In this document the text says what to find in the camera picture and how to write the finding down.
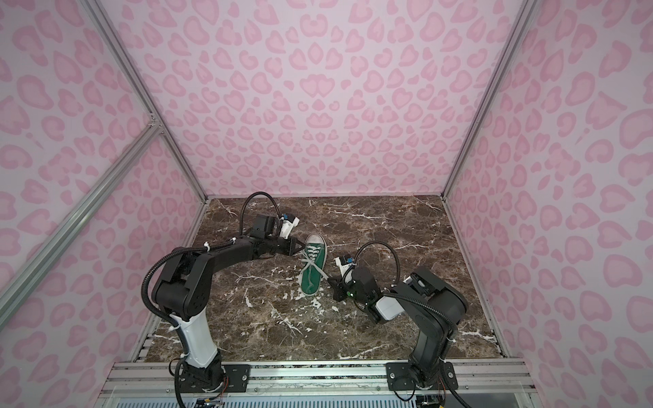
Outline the white shoelace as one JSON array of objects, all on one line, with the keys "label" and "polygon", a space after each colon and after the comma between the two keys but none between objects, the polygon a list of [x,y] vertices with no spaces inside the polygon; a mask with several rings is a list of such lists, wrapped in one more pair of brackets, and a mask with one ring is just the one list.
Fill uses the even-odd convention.
[{"label": "white shoelace", "polygon": [[325,279],[329,278],[329,275],[311,258],[311,252],[308,249],[304,249],[301,253],[301,261],[305,263],[303,270],[306,270],[309,267],[315,268],[322,277]]}]

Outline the green canvas sneaker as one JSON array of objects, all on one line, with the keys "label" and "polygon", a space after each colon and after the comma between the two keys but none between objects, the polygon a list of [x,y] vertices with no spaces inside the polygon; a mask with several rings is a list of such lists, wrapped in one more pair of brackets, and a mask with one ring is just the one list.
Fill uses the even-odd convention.
[{"label": "green canvas sneaker", "polygon": [[[324,270],[328,257],[328,248],[325,239],[321,235],[312,234],[308,236],[305,242],[305,248],[311,252],[311,258]],[[323,278],[313,267],[309,267],[306,270],[302,269],[300,281],[302,293],[307,296],[315,295],[319,290]]]}]

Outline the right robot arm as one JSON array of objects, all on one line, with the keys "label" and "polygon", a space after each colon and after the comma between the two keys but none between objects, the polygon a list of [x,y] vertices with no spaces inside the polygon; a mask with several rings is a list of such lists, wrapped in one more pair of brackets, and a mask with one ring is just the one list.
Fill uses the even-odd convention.
[{"label": "right robot arm", "polygon": [[386,365],[389,390],[457,389],[456,374],[446,357],[469,308],[458,290],[424,267],[388,291],[380,289],[369,268],[353,265],[328,283],[336,301],[353,300],[373,323],[406,315],[419,329],[408,360]]}]

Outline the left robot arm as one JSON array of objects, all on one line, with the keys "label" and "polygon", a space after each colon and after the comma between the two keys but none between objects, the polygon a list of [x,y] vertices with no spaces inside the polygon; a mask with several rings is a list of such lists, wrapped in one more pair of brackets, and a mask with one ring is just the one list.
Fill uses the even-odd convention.
[{"label": "left robot arm", "polygon": [[221,353],[207,324],[207,304],[213,276],[240,263],[277,254],[294,256],[305,249],[298,238],[234,237],[216,246],[175,248],[146,273],[140,287],[143,304],[170,324],[182,345],[173,371],[178,402],[184,392],[236,390],[243,380],[232,380],[222,366]]}]

